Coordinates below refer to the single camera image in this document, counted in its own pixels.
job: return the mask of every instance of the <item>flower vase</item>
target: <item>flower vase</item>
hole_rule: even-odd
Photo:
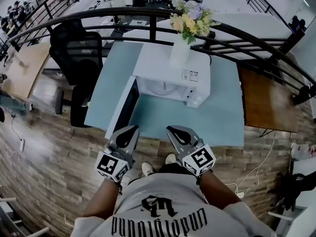
[[[187,63],[190,55],[190,47],[193,43],[188,44],[188,39],[183,39],[182,34],[177,35],[170,54],[171,68],[180,69]]]

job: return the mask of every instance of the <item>wooden floor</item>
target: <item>wooden floor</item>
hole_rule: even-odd
[[[316,143],[316,126],[309,102],[296,109],[299,132],[291,135],[291,141]],[[64,108],[63,111],[61,117],[39,109],[17,116],[13,129],[25,139],[25,150],[20,157],[15,154],[10,158],[4,154],[0,159],[0,184],[3,185],[0,195],[17,197],[18,201],[11,205],[33,232],[48,226],[49,234],[58,237],[70,235],[72,228],[65,224],[64,217],[73,224],[101,184],[102,178],[93,166],[107,142],[105,131],[71,127],[70,110]],[[19,148],[19,138],[11,129],[11,121],[10,114],[5,112],[5,123],[0,124],[0,154],[6,147],[10,155]],[[263,129],[245,127],[244,147],[212,148],[217,156],[214,173],[225,184],[238,184],[267,155],[275,132],[259,138],[262,132]],[[267,190],[275,186],[277,173],[287,170],[289,149],[290,133],[278,132],[273,151],[258,173],[260,184],[251,188],[244,198],[255,215],[268,224],[273,217],[267,212],[275,197],[267,194]],[[171,152],[175,151],[168,141],[140,138],[135,152],[136,164],[124,177],[124,184],[142,176],[143,161],[158,168]],[[256,184],[255,173],[252,173],[239,191]]]

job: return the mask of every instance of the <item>black railing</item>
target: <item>black railing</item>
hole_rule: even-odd
[[[127,40],[127,41],[152,42],[152,43],[158,43],[158,44],[164,44],[164,45],[173,45],[173,42],[162,41],[156,38],[157,31],[177,34],[177,32],[173,29],[157,27],[157,18],[167,19],[170,17],[171,13],[177,13],[178,15],[181,15],[180,11],[164,10],[164,9],[148,9],[148,8],[142,8],[142,7],[141,8],[122,7],[122,8],[108,8],[108,9],[81,11],[81,12],[73,13],[67,16],[51,19],[45,23],[34,26],[33,28],[28,29],[25,32],[12,37],[9,41],[10,42],[18,41],[23,36],[31,34],[32,32],[39,31],[42,29],[48,30],[48,29],[51,29],[53,25],[60,24],[66,20],[71,20],[71,19],[76,19],[76,18],[83,19],[83,18],[100,17],[100,16],[114,16],[114,17],[147,16],[149,17],[149,20],[148,20],[150,22],[149,26],[130,26],[130,25],[113,24],[113,25],[104,25],[104,26],[90,26],[90,27],[85,27],[85,29],[93,30],[93,29],[111,29],[112,28],[112,29],[146,30],[146,31],[150,31],[150,34],[149,34],[150,37],[148,39],[109,36],[109,37],[102,37],[102,40],[119,40],[119,41]],[[204,44],[191,46],[191,49],[194,51],[206,53],[208,55],[215,55],[215,56],[219,56],[219,57],[234,61],[237,64],[242,65],[246,69],[253,70],[281,84],[290,86],[293,91],[293,94],[296,95],[294,98],[296,104],[306,101],[306,95],[308,95],[309,98],[316,95],[316,91],[315,91],[315,94],[312,93],[315,87],[314,85],[316,85],[316,82],[314,81],[314,79],[310,75],[308,75],[302,68],[296,65],[291,59],[289,59],[289,57],[287,57],[284,53],[282,53],[281,49],[278,50],[274,48],[274,46],[276,46],[276,43],[274,43],[273,45],[269,44],[269,42],[284,41],[284,39],[258,39],[257,37],[249,33],[246,33],[240,29],[226,25],[224,23],[222,23],[221,25],[214,26],[213,28],[216,30],[222,31],[224,33],[233,35],[239,39],[221,41],[221,40],[213,39],[210,37],[196,36],[197,39],[204,40]],[[24,44],[33,40],[38,40],[42,37],[43,36],[34,37],[29,40],[18,42],[18,44]],[[225,49],[231,49],[236,52],[249,55],[253,58],[253,60],[256,60],[257,63],[254,64],[253,62],[250,62],[249,60],[239,60],[237,58],[232,57],[230,53],[227,53],[227,52],[218,52],[222,50],[221,49],[222,47],[224,47]],[[271,57],[273,57],[273,60],[262,58],[261,56],[253,53],[253,49],[260,49],[260,51],[269,52],[272,55]],[[300,78],[297,78],[290,71],[285,70],[279,67],[278,65],[276,65],[277,63],[275,63],[275,60],[282,60],[286,64],[288,64],[293,70],[299,72],[303,77],[305,77],[307,80],[311,82],[311,84],[313,85],[312,88],[311,89],[308,88],[306,90],[306,86]],[[289,77],[290,80],[287,80],[285,77],[280,76],[281,73],[287,75],[287,77]]]
[[[267,0],[246,0],[246,1],[247,1],[247,4],[250,5],[251,8],[255,12],[270,13],[271,15],[276,17],[278,20],[281,20],[286,25],[286,27],[288,27],[292,31],[288,23],[282,18],[282,16],[277,12],[276,9],[273,8],[273,6]]]
[[[15,30],[13,35],[14,36],[17,35],[24,29],[28,30],[29,28],[33,28],[35,25],[38,25],[43,21],[45,22],[45,21],[61,16],[75,2],[76,0],[44,0],[35,10],[33,10],[26,17],[26,19],[21,23],[21,25]],[[29,42],[29,37],[31,36],[32,33],[34,33],[34,35],[31,36],[32,40],[43,38],[44,36],[46,36],[45,35],[46,31],[47,29],[44,30],[44,32],[42,32],[41,36],[39,37],[37,37],[37,35],[40,34],[40,30],[38,30],[36,33],[32,31],[27,36],[25,36],[22,42],[23,43]],[[17,50],[21,48],[21,45],[17,45],[15,42],[13,42],[12,44]]]

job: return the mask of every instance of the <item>office chair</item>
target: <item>office chair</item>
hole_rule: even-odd
[[[145,0],[134,0],[132,7],[145,7]]]
[[[0,122],[4,122],[4,111],[2,108],[0,108]]]
[[[86,32],[80,19],[68,20],[55,29],[50,37],[49,54],[59,65],[70,85],[75,85],[72,100],[64,99],[64,92],[57,94],[56,114],[63,105],[71,106],[72,126],[88,127],[84,119],[95,84],[103,67],[102,39],[96,32]]]
[[[316,171],[305,176],[303,174],[294,174],[292,176],[283,176],[281,173],[277,174],[281,177],[281,184],[268,193],[276,193],[276,201],[271,206],[276,206],[277,203],[282,200],[286,210],[292,207],[292,211],[295,209],[295,200],[302,191],[311,191],[316,187]]]

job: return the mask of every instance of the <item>sneaker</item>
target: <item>sneaker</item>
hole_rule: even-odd
[[[149,162],[143,162],[142,171],[145,176],[149,176],[150,174],[154,174],[154,168]]]
[[[176,163],[176,155],[175,154],[168,154],[167,158],[166,158],[166,164],[172,164],[172,163]]]

